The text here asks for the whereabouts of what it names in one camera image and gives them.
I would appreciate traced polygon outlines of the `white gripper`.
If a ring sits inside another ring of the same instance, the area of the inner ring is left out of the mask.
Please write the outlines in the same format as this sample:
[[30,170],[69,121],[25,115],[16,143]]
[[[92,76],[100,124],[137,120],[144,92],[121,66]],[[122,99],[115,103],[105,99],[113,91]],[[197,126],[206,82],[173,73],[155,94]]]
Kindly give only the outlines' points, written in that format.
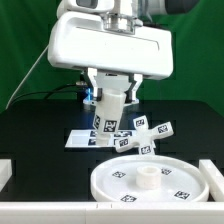
[[93,100],[102,97],[96,81],[98,70],[134,73],[126,91],[126,101],[134,102],[143,75],[160,80],[172,74],[172,36],[167,30],[151,27],[140,27],[133,35],[110,32],[103,29],[100,16],[70,11],[51,31],[48,60],[54,67],[86,68],[84,77]]

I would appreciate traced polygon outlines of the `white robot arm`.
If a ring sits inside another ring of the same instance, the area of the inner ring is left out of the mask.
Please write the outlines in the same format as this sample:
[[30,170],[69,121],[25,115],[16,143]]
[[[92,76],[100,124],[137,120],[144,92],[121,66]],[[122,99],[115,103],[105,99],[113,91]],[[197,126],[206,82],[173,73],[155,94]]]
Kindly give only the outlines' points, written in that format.
[[173,72],[172,34],[152,17],[188,13],[199,1],[62,0],[48,60],[84,70],[96,101],[105,88],[118,88],[133,102],[144,78],[161,80]]

